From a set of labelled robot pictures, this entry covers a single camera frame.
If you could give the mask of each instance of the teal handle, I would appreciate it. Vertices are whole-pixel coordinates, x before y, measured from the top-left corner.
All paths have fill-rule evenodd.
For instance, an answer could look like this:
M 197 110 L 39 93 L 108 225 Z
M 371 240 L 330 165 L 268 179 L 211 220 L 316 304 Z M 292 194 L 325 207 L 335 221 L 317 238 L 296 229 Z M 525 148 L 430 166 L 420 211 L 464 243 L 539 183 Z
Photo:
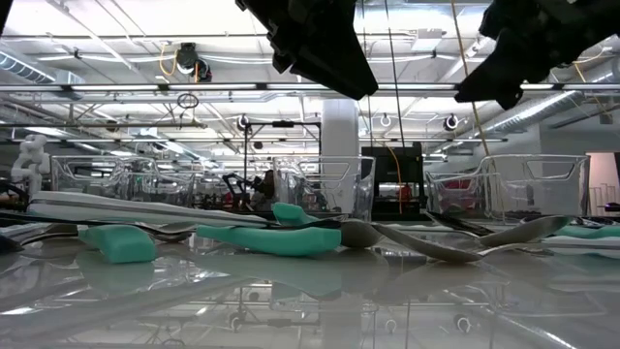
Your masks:
M 325 253 L 338 247 L 342 239 L 339 230 L 324 228 L 271 231 L 245 227 L 199 226 L 196 235 L 254 251 L 289 257 Z
M 112 264 L 152 262 L 157 248 L 144 230 L 123 224 L 110 224 L 79 232 L 79 239 L 98 248 Z
M 605 226 L 599 229 L 567 226 L 555 233 L 558 237 L 570 238 L 620 238 L 620 226 Z
M 292 227 L 314 223 L 319 220 L 317 217 L 307 215 L 303 208 L 299 206 L 284 203 L 273 204 L 273 215 L 275 215 L 280 224 Z

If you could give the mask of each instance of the yellow cable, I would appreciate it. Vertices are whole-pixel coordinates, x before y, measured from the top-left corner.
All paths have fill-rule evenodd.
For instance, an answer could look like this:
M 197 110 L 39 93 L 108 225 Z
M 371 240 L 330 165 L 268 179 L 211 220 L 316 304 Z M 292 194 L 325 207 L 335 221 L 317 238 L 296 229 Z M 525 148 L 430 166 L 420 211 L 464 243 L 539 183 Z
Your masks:
M 467 59 L 465 58 L 465 48 L 463 47 L 463 37 L 461 36 L 461 30 L 458 27 L 458 19 L 456 14 L 456 1 L 450 0 L 452 7 L 452 18 L 454 18 L 454 27 L 456 28 L 456 36 L 458 37 L 458 46 L 461 52 L 461 60 L 463 61 L 463 69 L 465 70 L 465 77 L 469 76 L 469 68 L 467 67 Z M 486 156 L 491 155 L 488 150 L 488 144 L 486 143 L 486 137 L 484 136 L 484 130 L 482 130 L 481 118 L 478 114 L 478 108 L 476 103 L 472 102 L 472 109 L 474 110 L 474 118 L 476 119 L 476 126 L 478 126 L 478 132 L 480 132 L 480 139 L 482 140 L 482 146 L 484 146 L 484 152 Z
M 162 73 L 164 73 L 167 76 L 171 76 L 174 74 L 174 72 L 176 72 L 176 54 L 178 53 L 178 49 L 174 51 L 174 62 L 172 63 L 172 71 L 168 72 L 165 68 L 164 68 L 164 52 L 166 52 L 166 44 L 162 45 L 162 53 L 159 55 L 159 69 L 162 70 Z
M 584 59 L 582 61 L 575 61 L 573 62 L 574 64 L 583 64 L 583 63 L 588 63 L 591 62 L 593 60 L 597 60 L 599 58 L 601 58 L 601 56 L 603 55 L 603 53 L 605 53 L 605 47 L 603 45 L 601 45 L 601 52 L 599 52 L 599 54 L 595 55 L 594 57 L 590 57 L 587 59 Z
M 577 69 L 577 73 L 579 74 L 579 77 L 581 78 L 581 80 L 583 82 L 588 82 L 585 79 L 585 76 L 583 76 L 583 72 L 581 72 L 581 68 L 579 68 L 578 64 L 574 64 L 574 68 Z M 599 98 L 597 96 L 594 96 L 594 100 L 597 102 L 597 104 L 599 105 L 599 108 L 601 108 L 601 111 L 603 112 L 603 114 L 605 114 L 605 116 L 607 116 L 610 120 L 613 120 L 613 116 L 611 116 L 611 114 L 609 113 L 609 111 L 607 111 L 607 108 L 605 108 L 605 106 L 603 105 L 603 103 L 601 103 L 601 101 L 599 100 Z

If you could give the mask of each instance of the transparent bin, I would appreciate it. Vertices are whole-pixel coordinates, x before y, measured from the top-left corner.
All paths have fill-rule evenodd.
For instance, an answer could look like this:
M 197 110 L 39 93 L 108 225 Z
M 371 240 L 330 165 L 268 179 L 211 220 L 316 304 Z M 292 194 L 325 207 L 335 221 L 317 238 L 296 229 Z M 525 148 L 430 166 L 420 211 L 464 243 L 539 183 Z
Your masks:
M 276 200 L 308 214 L 346 213 L 371 220 L 375 182 L 372 157 L 273 159 Z
M 193 175 L 160 174 L 148 158 L 54 156 L 51 190 L 126 201 L 190 206 Z
M 500 222 L 587 215 L 589 157 L 496 155 L 472 174 L 431 174 L 428 210 Z

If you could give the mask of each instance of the white column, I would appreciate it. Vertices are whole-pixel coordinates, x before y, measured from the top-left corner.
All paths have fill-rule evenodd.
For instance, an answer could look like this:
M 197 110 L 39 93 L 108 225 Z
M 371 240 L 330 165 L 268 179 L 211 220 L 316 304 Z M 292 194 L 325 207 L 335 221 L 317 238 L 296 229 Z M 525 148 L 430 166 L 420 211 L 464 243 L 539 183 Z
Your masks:
M 354 100 L 323 101 L 322 152 L 323 156 L 359 156 L 358 112 Z M 342 174 L 342 165 L 324 166 L 324 174 Z M 350 213 L 354 206 L 354 178 L 349 177 L 328 195 L 329 206 L 339 206 Z

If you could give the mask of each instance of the spotlight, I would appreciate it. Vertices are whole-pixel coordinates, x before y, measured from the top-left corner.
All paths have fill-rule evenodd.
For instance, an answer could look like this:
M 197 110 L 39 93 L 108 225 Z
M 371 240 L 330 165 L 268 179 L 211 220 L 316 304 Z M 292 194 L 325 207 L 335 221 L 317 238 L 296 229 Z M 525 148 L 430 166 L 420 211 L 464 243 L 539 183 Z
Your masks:
M 389 125 L 391 125 L 391 119 L 386 113 L 384 113 L 384 117 L 381 118 L 381 125 L 384 127 L 388 127 Z
M 458 120 L 458 117 L 456 117 L 454 114 L 451 114 L 449 117 L 446 117 L 446 119 L 444 119 L 444 130 L 449 132 L 456 130 L 459 122 L 460 121 Z

